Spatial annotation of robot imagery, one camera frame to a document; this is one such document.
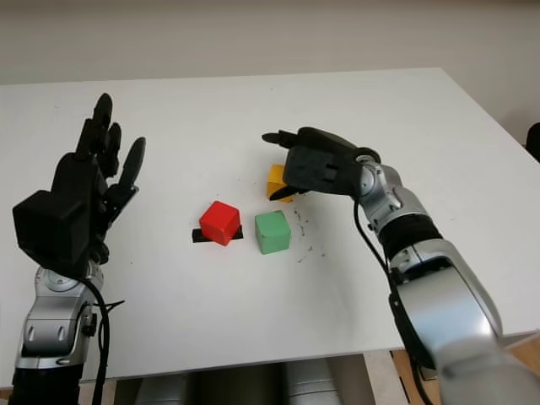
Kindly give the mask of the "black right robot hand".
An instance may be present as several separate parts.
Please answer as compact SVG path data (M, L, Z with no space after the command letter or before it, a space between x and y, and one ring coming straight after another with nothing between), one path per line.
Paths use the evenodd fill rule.
M270 195L271 201L294 194L322 192L350 196L357 202L375 187L375 176L365 164L379 164L381 158L370 148L359 148L314 127L302 127L296 133L269 132L263 134L262 139L288 150L283 169L284 186Z

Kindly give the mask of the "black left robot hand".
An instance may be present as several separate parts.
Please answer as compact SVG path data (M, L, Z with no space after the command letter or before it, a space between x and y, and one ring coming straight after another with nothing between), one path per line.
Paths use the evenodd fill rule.
M122 129L112 121L112 98L102 94L93 115L84 121L76 149L57 165L51 191L82 207L82 229L75 232L74 259L105 264L106 233L138 192L135 181L143 165L146 138L137 138L119 164Z

